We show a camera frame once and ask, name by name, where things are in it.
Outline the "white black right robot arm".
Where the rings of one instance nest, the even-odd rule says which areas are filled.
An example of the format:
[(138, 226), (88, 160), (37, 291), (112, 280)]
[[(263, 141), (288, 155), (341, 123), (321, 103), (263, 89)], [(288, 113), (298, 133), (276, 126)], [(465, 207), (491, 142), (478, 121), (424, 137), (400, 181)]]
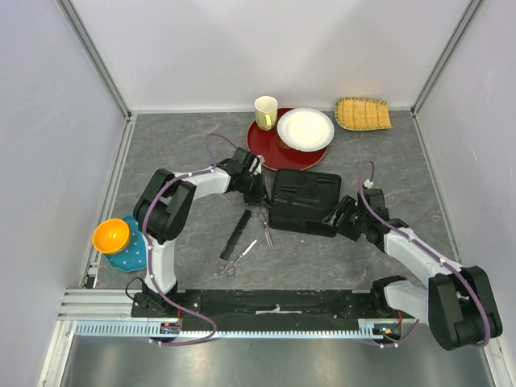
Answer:
[(501, 336), (503, 325), (486, 271), (449, 260), (407, 223), (391, 218), (382, 190), (362, 188), (357, 198), (344, 197), (323, 221), (353, 241), (364, 236), (422, 282), (417, 287), (395, 276), (377, 281), (379, 289), (368, 303), (376, 316), (406, 312), (428, 325), (447, 351), (485, 346)]

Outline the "black zip tool case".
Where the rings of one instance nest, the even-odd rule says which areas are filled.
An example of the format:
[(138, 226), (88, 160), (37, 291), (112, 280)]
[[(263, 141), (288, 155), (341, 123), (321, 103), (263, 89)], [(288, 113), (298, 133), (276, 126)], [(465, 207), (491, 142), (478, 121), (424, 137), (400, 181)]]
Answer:
[(337, 174), (279, 169), (273, 181), (268, 223), (272, 229), (334, 237), (326, 217), (339, 204)]

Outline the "silver thinning scissors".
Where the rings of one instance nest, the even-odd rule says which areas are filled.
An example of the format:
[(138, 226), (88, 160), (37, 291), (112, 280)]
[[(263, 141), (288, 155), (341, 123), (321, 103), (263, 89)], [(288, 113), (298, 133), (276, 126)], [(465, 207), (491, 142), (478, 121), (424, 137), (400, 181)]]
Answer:
[(270, 229), (268, 224), (268, 208), (265, 206), (259, 206), (251, 212), (253, 219), (259, 221), (264, 229), (264, 237), (267, 241), (268, 247), (273, 250), (273, 240), (270, 235)]

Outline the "silver hair scissors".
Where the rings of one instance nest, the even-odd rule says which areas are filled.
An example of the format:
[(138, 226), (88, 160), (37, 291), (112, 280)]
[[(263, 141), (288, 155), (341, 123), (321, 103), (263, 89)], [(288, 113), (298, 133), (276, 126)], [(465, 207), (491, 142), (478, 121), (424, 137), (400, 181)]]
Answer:
[(228, 278), (233, 278), (236, 274), (236, 266), (237, 264), (251, 251), (251, 249), (256, 245), (257, 240), (253, 240), (246, 249), (241, 252), (237, 258), (234, 260), (229, 261), (224, 267), (223, 270), (219, 273), (216, 273), (215, 276), (222, 276), (225, 275)]

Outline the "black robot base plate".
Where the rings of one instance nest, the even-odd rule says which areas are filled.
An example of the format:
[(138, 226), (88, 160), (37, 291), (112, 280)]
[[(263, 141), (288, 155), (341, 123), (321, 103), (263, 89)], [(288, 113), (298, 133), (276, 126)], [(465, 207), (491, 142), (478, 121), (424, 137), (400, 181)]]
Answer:
[(215, 322), (218, 329), (350, 329), (360, 320), (397, 323), (408, 314), (369, 291), (187, 289), (171, 300)]

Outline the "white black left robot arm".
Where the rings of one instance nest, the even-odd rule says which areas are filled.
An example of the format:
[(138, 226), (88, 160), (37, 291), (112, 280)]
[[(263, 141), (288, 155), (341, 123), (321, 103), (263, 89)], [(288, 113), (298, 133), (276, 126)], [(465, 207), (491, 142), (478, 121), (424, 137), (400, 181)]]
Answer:
[(147, 250), (145, 284), (153, 293), (149, 308), (168, 317), (177, 308), (174, 252), (194, 201), (232, 192), (248, 205), (262, 203), (267, 195), (262, 164), (264, 157), (237, 148), (231, 158), (190, 173), (157, 169), (136, 203), (133, 216), (144, 235)]

